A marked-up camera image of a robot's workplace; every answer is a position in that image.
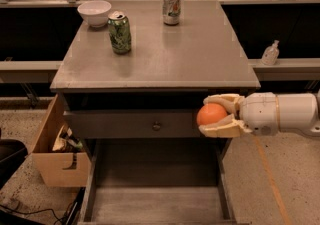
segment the orange fruit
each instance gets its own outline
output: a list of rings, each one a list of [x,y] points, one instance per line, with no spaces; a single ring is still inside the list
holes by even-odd
[[[217,103],[208,103],[204,105],[197,114],[198,125],[208,125],[217,123],[228,115],[226,109]]]

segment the soda can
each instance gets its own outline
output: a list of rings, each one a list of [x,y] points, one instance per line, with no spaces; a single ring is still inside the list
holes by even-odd
[[[131,50],[131,33],[129,19],[121,11],[108,15],[108,29],[112,49],[117,54],[124,54]]]
[[[180,20],[180,0],[163,0],[163,22],[168,25],[176,25]]]

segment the gray tabletop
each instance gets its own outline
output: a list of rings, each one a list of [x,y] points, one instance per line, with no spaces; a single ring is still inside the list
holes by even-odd
[[[132,50],[112,51],[107,26],[85,22],[51,85],[53,91],[81,92],[137,88],[258,88],[220,3],[182,0],[180,24],[162,20],[162,0],[112,0],[112,10],[129,18]]]

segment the white bottle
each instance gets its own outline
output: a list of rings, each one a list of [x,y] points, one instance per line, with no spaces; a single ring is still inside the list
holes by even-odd
[[[276,63],[279,56],[278,43],[279,40],[274,40],[274,43],[266,48],[261,58],[263,64],[270,66]]]

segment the white bowl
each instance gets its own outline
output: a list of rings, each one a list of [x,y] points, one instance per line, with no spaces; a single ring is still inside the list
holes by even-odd
[[[111,4],[104,0],[84,2],[78,6],[78,13],[91,27],[103,27],[108,22]]]

